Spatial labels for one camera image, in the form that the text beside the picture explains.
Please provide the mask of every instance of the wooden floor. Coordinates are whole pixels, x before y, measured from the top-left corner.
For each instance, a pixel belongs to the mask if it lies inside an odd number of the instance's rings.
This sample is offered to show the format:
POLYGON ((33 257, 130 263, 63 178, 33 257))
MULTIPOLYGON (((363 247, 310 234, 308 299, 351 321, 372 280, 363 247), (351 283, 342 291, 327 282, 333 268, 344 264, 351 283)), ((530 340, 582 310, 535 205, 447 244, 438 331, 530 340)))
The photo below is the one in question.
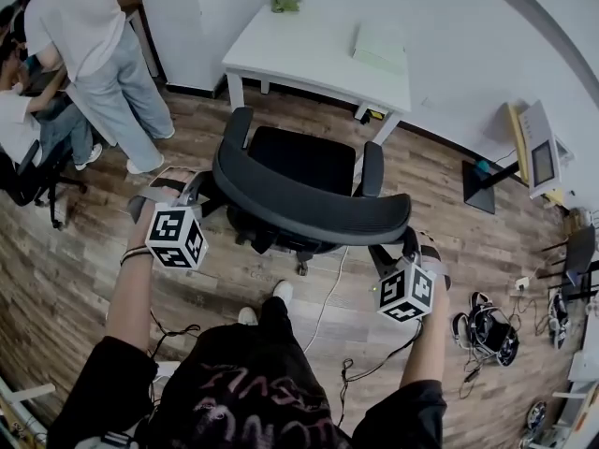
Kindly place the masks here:
MULTIPOLYGON (((229 115, 227 95, 218 100, 175 94, 165 98, 178 130, 173 139, 158 142, 167 163, 210 167, 229 115)), ((347 110, 277 93, 263 96, 247 90, 246 102, 256 109, 253 127, 281 126, 357 149, 380 124, 363 126, 347 110)), ((559 211, 544 210, 541 202, 529 199, 524 186, 507 180, 497 187, 497 214, 491 216, 462 203, 460 154, 399 129, 384 150, 384 192, 411 195, 411 225, 430 232, 449 265, 452 311, 465 311, 469 295, 483 291, 509 314, 513 281, 542 265, 544 256, 538 249, 562 239, 559 211)), ((128 175, 124 164, 120 151, 109 150, 78 174, 90 190, 84 196, 72 189, 63 191, 67 226, 62 232, 51 228, 48 209, 17 208, 7 196, 0 202, 0 371, 15 389, 56 385, 55 394, 40 398, 33 407, 46 425, 59 413, 87 355, 103 336, 131 226, 125 203, 152 177, 128 175)), ((288 279, 296 289, 292 322, 299 343, 306 344, 335 283, 343 251, 315 258, 309 275, 301 278, 291 254, 258 255, 250 247, 235 245, 222 212, 203 227, 211 247, 200 273, 155 272, 153 309, 164 326, 233 323, 241 307, 259 307, 278 281, 288 279)), ((356 370, 367 369, 415 329, 388 324, 375 314, 369 287, 376 280, 367 251, 351 248, 308 353, 335 420, 340 415, 343 359, 353 357, 356 370)), ((539 318, 547 313, 545 285, 533 282, 530 293, 538 299, 539 318)), ((515 363, 507 369, 486 366, 466 400, 458 396, 466 353, 453 344, 447 331, 445 447, 513 447, 531 403, 565 388, 582 332, 581 316, 575 321, 573 337, 556 352, 547 332, 534 335, 529 309, 522 315, 515 363)), ((153 336, 158 337, 155 327, 153 336)), ((191 337, 167 340, 160 356, 183 358, 193 343, 191 337)), ((345 430, 351 433, 369 407, 397 388, 406 357, 407 353, 399 355, 373 376, 350 385, 345 430)))

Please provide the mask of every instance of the chair armrest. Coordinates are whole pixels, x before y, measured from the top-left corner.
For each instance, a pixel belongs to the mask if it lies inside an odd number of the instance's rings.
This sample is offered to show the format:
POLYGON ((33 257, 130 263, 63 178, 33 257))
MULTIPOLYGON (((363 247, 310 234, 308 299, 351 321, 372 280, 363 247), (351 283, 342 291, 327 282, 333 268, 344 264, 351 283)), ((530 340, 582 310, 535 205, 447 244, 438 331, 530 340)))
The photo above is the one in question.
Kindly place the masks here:
POLYGON ((36 157, 37 151, 39 150, 39 141, 34 141, 34 144, 31 145, 29 152, 22 159, 21 164, 19 165, 19 169, 17 170, 17 175, 21 176, 25 169, 27 169, 30 165, 33 165, 34 158, 36 157))
POLYGON ((354 196, 377 198, 383 187, 385 175, 385 158, 380 145, 368 141, 364 145, 364 165, 362 167, 362 181, 354 196))
POLYGON ((242 107, 233 111, 226 123, 224 141, 231 143, 234 147, 242 149, 250 130, 254 111, 248 107, 242 107))

